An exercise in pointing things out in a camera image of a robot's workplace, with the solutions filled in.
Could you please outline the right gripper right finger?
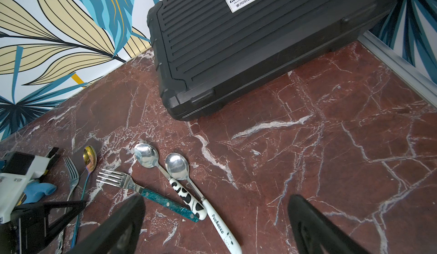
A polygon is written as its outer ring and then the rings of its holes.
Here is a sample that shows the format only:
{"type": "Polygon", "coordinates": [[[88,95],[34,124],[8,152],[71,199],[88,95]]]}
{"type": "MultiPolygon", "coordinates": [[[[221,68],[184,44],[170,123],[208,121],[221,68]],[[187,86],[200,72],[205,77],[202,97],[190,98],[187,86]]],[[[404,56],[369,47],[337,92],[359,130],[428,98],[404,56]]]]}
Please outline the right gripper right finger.
{"type": "Polygon", "coordinates": [[[288,216],[300,254],[367,254],[301,195],[289,199],[288,216]]]}

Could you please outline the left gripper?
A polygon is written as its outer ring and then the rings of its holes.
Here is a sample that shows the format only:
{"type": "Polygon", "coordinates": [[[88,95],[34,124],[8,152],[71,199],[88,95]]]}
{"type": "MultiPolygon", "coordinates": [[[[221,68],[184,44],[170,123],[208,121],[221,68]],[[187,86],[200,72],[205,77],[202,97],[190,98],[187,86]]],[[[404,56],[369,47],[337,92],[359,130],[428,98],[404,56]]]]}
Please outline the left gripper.
{"type": "Polygon", "coordinates": [[[1,224],[2,254],[37,254],[44,250],[84,209],[86,201],[38,202],[16,207],[11,221],[1,224]],[[53,223],[51,210],[66,208],[67,212],[53,223]]]}

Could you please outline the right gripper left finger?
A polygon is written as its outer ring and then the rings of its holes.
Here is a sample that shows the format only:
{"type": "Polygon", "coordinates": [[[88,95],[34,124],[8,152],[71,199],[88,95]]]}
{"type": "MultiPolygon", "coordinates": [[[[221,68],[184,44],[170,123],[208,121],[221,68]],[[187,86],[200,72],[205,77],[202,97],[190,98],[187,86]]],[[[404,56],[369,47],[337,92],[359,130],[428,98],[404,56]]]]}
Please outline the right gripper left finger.
{"type": "Polygon", "coordinates": [[[141,196],[126,200],[99,228],[69,251],[71,254],[133,254],[146,206],[141,196]]]}

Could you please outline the ornate silver fork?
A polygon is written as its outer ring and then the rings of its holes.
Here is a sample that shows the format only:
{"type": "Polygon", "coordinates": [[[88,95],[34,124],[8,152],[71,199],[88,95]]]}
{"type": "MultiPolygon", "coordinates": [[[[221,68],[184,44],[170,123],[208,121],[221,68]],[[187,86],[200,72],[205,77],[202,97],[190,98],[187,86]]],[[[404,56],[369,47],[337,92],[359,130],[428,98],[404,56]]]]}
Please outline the ornate silver fork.
{"type": "MultiPolygon", "coordinates": [[[[66,163],[67,171],[69,174],[69,194],[67,197],[67,201],[69,201],[72,193],[74,192],[76,186],[79,183],[79,172],[77,171],[75,164],[69,157],[64,158],[64,161],[66,163]]],[[[65,230],[62,230],[58,234],[57,249],[55,251],[56,254],[61,254],[63,251],[64,232],[65,230]]]]}

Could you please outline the rainbow iridescent spoon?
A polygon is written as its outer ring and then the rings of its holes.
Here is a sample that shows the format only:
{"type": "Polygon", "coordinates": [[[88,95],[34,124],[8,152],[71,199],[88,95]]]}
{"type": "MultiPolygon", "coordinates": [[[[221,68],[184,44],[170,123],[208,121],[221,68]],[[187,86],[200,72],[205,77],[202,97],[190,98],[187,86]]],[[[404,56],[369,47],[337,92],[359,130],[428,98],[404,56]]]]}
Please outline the rainbow iridescent spoon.
{"type": "MultiPolygon", "coordinates": [[[[86,187],[87,187],[89,178],[97,166],[97,153],[96,153],[93,146],[89,145],[89,146],[86,146],[84,148],[83,160],[85,162],[85,168],[88,172],[88,175],[87,175],[85,183],[84,183],[83,192],[81,195],[81,200],[84,200],[85,191],[86,191],[86,187]]],[[[78,233],[79,227],[80,227],[80,215],[81,215],[81,213],[79,213],[79,215],[76,218],[76,224],[75,224],[75,229],[74,229],[74,233],[73,233],[73,237],[72,237],[71,248],[74,248],[74,246],[76,245],[77,233],[78,233]]]]}

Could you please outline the cow pattern handle spoon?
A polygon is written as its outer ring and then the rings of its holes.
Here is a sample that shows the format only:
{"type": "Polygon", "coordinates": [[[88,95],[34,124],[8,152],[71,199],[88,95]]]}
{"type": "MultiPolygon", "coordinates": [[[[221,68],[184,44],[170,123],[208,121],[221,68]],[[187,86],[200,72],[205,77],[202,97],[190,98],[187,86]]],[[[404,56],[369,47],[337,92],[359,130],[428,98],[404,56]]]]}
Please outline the cow pattern handle spoon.
{"type": "Polygon", "coordinates": [[[171,187],[176,191],[178,196],[180,196],[183,202],[189,206],[190,210],[195,216],[197,216],[201,221],[205,220],[207,217],[207,210],[204,206],[182,186],[176,179],[174,179],[168,172],[160,166],[159,164],[159,153],[153,146],[149,144],[136,144],[134,147],[134,155],[137,161],[146,168],[157,167],[160,172],[167,178],[171,187]]]}

